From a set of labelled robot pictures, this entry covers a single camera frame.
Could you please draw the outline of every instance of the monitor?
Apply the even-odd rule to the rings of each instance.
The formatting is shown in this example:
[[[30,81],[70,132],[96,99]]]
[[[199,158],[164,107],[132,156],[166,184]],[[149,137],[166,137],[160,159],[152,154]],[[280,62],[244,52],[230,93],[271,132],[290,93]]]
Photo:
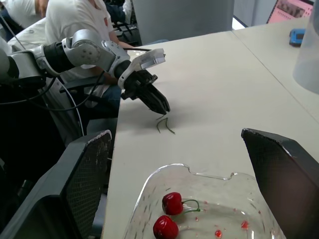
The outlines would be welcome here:
[[[286,238],[318,239],[319,163],[290,138],[249,128],[242,137],[260,192]]]
[[[277,0],[267,23],[308,17],[313,10],[313,5],[314,3],[309,0]]]
[[[88,238],[106,179],[111,139],[107,130],[70,143],[35,184],[0,239]]]

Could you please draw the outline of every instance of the blue object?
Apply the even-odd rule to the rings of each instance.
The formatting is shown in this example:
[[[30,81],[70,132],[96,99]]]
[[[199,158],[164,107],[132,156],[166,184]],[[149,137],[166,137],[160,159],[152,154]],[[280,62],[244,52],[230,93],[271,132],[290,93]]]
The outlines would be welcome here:
[[[292,46],[296,46],[296,47],[300,47],[302,42],[303,42],[303,38],[305,35],[306,29],[302,28],[302,29],[292,29],[292,31],[290,32],[290,42],[289,44]]]

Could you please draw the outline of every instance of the robotic arm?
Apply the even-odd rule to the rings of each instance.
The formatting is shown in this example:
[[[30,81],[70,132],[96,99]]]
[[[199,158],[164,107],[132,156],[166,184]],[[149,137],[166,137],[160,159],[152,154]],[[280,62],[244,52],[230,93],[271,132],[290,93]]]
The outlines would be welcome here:
[[[132,62],[127,52],[112,41],[89,30],[79,30],[72,38],[65,38],[47,46],[19,51],[7,56],[0,51],[4,62],[0,69],[0,84],[43,87],[46,77],[55,77],[62,72],[81,65],[101,67],[118,79],[125,90],[122,99],[139,98],[150,110],[165,115],[170,111],[166,97],[159,92],[146,68],[165,61],[163,49],[155,49],[136,57]]]

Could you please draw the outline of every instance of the white table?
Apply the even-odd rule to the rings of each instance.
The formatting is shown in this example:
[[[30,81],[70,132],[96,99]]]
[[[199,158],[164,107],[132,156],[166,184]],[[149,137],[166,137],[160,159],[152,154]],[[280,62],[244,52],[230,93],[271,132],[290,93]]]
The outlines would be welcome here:
[[[294,48],[288,44],[290,31],[293,28],[306,28],[308,21],[308,18],[300,18],[279,24],[238,30],[234,31],[234,34],[319,122],[319,97],[317,94],[301,87],[294,80],[293,70],[299,48]]]
[[[271,27],[267,31],[273,34]],[[317,121],[233,32],[152,46],[159,47],[166,63],[150,72],[170,103],[168,122],[176,135],[164,126],[159,134],[159,115],[139,100],[121,102],[104,239],[122,238],[145,180],[163,165],[186,163],[192,171],[218,176],[254,175],[240,136],[244,127],[293,138],[319,159]]]

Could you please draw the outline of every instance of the cherry stem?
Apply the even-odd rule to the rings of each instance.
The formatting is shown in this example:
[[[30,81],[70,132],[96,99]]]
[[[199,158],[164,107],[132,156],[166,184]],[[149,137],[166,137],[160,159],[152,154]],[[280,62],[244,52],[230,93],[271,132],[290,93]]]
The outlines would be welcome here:
[[[182,215],[184,215],[184,214],[186,214],[186,213],[191,213],[191,212],[200,212],[199,203],[198,203],[198,201],[196,201],[195,199],[189,199],[189,200],[186,200],[186,201],[182,202],[182,204],[184,204],[184,203],[186,203],[186,202],[189,202],[189,201],[196,202],[196,203],[197,203],[197,209],[195,209],[195,210],[189,210],[189,211],[183,212],[183,213],[179,214],[179,215],[177,216],[177,218],[179,218],[180,216],[182,216]]]
[[[197,200],[195,199],[189,199],[189,200],[186,200],[184,202],[182,202],[182,204],[186,203],[186,202],[190,202],[190,201],[193,201],[193,202],[196,202],[197,203],[197,209],[196,209],[196,212],[200,212],[200,209],[199,209],[199,203]]]

